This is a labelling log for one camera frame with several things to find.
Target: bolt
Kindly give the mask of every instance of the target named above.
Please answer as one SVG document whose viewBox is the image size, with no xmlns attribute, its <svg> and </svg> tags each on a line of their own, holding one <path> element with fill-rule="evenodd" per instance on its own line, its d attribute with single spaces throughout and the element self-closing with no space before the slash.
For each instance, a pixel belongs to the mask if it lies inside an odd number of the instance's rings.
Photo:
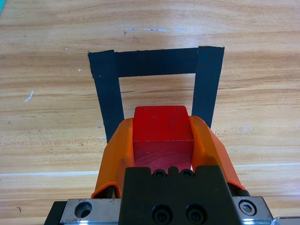
<svg viewBox="0 0 300 225">
<path fill-rule="evenodd" d="M 245 204 L 245 205 L 243 206 L 243 208 L 244 208 L 244 210 L 245 210 L 246 212 L 251 212 L 251 211 L 252 211 L 251 206 L 248 205 L 248 204 Z"/>
<path fill-rule="evenodd" d="M 247 216 L 254 216 L 256 214 L 256 208 L 253 203 L 241 201 L 239 207 L 240 210 Z"/>
</svg>

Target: table surface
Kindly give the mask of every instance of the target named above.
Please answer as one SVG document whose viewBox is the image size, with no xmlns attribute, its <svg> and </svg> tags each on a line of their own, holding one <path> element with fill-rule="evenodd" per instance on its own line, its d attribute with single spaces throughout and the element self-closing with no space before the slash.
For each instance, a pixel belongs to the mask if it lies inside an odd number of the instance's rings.
<svg viewBox="0 0 300 225">
<path fill-rule="evenodd" d="M 224 46 L 212 123 L 241 183 L 273 216 L 300 215 L 296 0 L 8 0 L 0 16 L 0 224 L 43 224 L 89 198 L 105 131 L 88 52 Z M 120 79 L 138 105 L 185 105 L 195 75 Z"/>
</svg>

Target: black tape square outline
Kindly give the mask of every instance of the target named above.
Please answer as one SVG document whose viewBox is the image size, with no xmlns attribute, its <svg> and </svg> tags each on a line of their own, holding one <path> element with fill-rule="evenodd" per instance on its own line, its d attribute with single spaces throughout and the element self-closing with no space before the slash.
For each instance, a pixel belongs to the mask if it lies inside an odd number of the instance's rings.
<svg viewBox="0 0 300 225">
<path fill-rule="evenodd" d="M 89 53 L 107 142 L 124 120 L 119 77 L 195 73 L 192 115 L 211 127 L 221 74 L 223 47 Z"/>
</svg>

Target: red wooden block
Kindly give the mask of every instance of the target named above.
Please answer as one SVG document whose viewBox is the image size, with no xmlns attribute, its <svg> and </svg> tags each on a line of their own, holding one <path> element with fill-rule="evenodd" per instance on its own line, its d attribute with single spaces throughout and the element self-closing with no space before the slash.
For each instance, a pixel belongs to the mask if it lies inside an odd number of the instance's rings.
<svg viewBox="0 0 300 225">
<path fill-rule="evenodd" d="M 135 166 L 191 168 L 194 139 L 184 106 L 140 106 L 133 118 Z"/>
</svg>

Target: wood grain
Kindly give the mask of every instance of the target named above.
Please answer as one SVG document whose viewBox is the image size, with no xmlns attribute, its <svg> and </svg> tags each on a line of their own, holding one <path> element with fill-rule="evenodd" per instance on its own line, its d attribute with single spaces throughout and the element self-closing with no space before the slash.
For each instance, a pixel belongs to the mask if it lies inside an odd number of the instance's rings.
<svg viewBox="0 0 300 225">
<path fill-rule="evenodd" d="M 241 182 L 274 216 L 300 215 L 299 11 L 296 0 L 8 0 L 0 223 L 43 224 L 53 201 L 93 192 L 106 141 L 88 52 L 199 45 L 225 47 L 212 130 Z M 191 112 L 194 80 L 121 78 L 125 117 L 139 105 Z"/>
</svg>

